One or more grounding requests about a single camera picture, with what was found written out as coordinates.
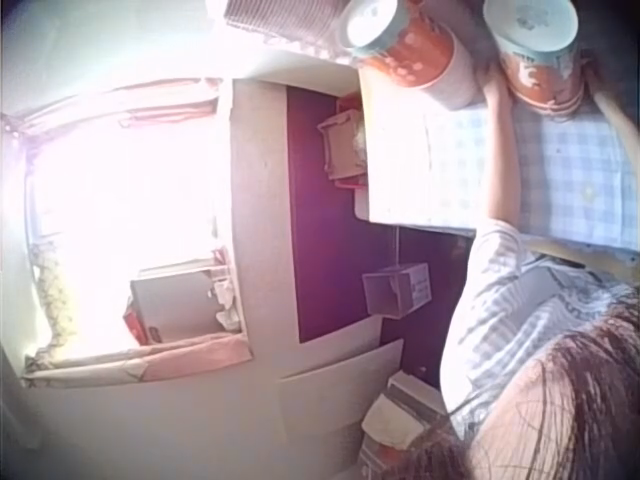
window sill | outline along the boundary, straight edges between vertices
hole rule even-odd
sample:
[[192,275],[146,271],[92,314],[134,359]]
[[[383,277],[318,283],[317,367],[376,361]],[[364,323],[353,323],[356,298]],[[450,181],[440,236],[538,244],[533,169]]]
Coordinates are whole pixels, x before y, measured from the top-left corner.
[[117,354],[62,360],[27,373],[27,387],[87,388],[148,383],[206,373],[253,358],[244,333],[216,333]]

white box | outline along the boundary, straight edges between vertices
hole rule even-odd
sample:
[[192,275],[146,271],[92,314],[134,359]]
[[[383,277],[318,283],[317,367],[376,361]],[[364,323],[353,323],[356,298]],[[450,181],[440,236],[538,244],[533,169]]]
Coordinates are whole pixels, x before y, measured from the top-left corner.
[[400,319],[431,300],[429,265],[385,268],[362,276],[370,315]]

cup lid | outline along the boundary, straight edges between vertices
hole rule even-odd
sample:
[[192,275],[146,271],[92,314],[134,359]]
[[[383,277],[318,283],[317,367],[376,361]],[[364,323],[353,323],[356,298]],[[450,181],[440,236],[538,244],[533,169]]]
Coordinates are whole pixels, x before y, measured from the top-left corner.
[[338,37],[349,50],[375,43],[394,23],[398,0],[353,0],[340,17]]
[[569,0],[486,0],[491,32],[534,52],[567,48],[578,34],[578,14]]

cabinet door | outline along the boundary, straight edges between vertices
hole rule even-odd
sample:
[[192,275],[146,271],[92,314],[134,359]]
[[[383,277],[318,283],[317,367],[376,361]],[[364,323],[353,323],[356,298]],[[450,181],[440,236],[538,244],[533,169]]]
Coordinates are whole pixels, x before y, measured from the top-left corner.
[[289,437],[317,435],[360,422],[400,368],[403,340],[318,370],[279,381]]

paper cup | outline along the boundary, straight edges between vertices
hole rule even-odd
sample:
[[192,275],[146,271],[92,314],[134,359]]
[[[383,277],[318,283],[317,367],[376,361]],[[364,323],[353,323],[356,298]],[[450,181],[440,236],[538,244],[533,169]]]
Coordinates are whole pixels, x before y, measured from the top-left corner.
[[578,108],[584,87],[571,2],[486,0],[484,17],[518,98],[547,115]]
[[454,39],[451,62],[445,71],[433,82],[419,88],[449,110],[457,110],[469,105],[475,98],[478,87],[473,72],[471,55],[462,43]]
[[433,82],[451,63],[451,32],[403,0],[353,0],[340,18],[340,44],[396,84]]

